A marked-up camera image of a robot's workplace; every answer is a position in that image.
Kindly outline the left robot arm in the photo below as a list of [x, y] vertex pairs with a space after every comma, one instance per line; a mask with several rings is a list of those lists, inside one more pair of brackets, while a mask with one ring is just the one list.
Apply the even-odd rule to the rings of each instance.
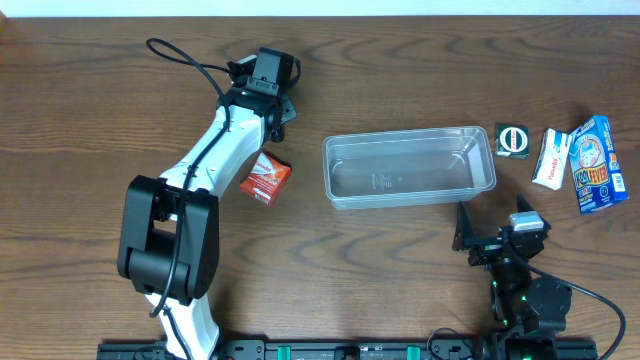
[[213, 121], [159, 177], [136, 176], [125, 196], [117, 270], [151, 303], [174, 359], [215, 359], [220, 338], [208, 290], [219, 262], [219, 201], [245, 161], [284, 138], [298, 58], [262, 47], [224, 67]]

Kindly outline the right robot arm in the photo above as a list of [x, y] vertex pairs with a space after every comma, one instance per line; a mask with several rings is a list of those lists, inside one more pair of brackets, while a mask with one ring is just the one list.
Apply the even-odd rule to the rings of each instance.
[[550, 224], [519, 196], [509, 224], [492, 237], [476, 234], [466, 205], [457, 205], [452, 249], [466, 251], [470, 266], [492, 279], [491, 311], [504, 328], [479, 339], [474, 359], [558, 359], [556, 335], [566, 329], [572, 290], [545, 275], [534, 276], [529, 260], [544, 249]]

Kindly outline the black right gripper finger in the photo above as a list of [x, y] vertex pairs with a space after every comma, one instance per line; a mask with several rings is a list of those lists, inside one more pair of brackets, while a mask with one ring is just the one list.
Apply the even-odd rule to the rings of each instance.
[[478, 237], [475, 233], [473, 222], [466, 205], [464, 202], [459, 202], [457, 204], [457, 221], [452, 250], [469, 250], [476, 246], [477, 243]]
[[[516, 207], [517, 207], [517, 212], [535, 211], [533, 207], [529, 204], [529, 202], [525, 199], [525, 197], [522, 195], [519, 195], [517, 197]], [[539, 231], [549, 231], [551, 229], [551, 225], [543, 217], [542, 219], [544, 221], [544, 228]]]

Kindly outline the clear plastic container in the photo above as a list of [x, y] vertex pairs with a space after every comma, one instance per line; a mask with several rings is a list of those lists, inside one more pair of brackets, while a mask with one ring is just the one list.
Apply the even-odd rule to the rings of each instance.
[[479, 126], [330, 136], [323, 174], [337, 210], [464, 202], [497, 183]]

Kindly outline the red Panadol box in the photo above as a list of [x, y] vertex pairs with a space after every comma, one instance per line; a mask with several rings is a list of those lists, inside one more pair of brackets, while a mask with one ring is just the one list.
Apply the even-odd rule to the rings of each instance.
[[290, 166], [262, 152], [248, 177], [240, 184], [243, 193], [271, 206], [292, 173]]

